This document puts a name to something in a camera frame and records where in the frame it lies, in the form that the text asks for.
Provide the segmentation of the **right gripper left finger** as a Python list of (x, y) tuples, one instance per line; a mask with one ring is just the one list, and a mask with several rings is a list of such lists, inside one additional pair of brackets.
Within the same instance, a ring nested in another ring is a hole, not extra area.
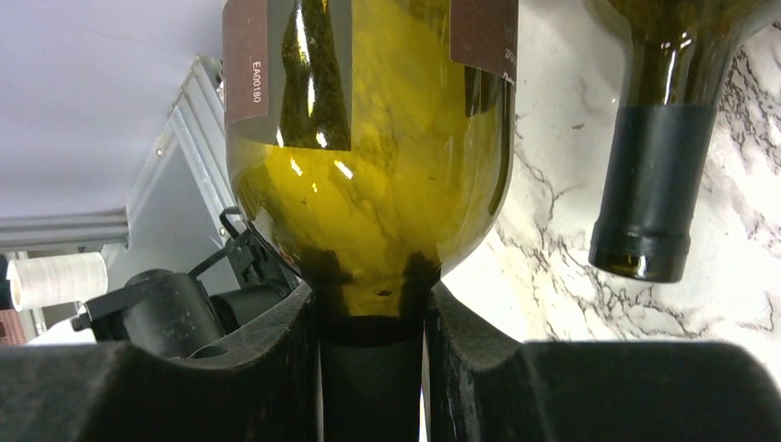
[(314, 441), (310, 289), (190, 358), (130, 343), (1, 351), (5, 441)]

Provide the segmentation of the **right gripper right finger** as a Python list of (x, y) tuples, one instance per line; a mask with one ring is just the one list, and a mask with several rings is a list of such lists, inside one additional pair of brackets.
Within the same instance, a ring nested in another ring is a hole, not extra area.
[(780, 395), (728, 343), (518, 342), (436, 285), (433, 441), (776, 441)]

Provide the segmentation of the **olive wine bottle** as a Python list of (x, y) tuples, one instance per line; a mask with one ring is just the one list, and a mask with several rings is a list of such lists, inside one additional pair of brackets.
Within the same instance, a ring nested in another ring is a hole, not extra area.
[(308, 284), (323, 437), (415, 441), (425, 309), (507, 194), (515, 1), (226, 1), (227, 170)]

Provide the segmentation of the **green wine bottle cream label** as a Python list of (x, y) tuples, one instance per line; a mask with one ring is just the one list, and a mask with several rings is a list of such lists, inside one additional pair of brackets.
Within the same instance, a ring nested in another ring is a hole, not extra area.
[(589, 263), (676, 283), (717, 117), (738, 47), (780, 15), (776, 1), (590, 1), (623, 46), (624, 85)]

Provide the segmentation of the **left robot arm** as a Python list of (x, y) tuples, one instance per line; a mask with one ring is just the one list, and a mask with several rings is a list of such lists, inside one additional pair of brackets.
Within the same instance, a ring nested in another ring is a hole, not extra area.
[[(124, 287), (83, 303), (70, 320), (76, 332), (90, 330), (99, 342), (128, 341), (153, 355), (188, 357), (237, 331), (290, 295), (297, 278), (251, 228), (231, 222), (233, 206), (219, 216), (227, 244), (189, 272), (144, 271)], [(200, 276), (227, 262), (239, 289), (208, 294)]]

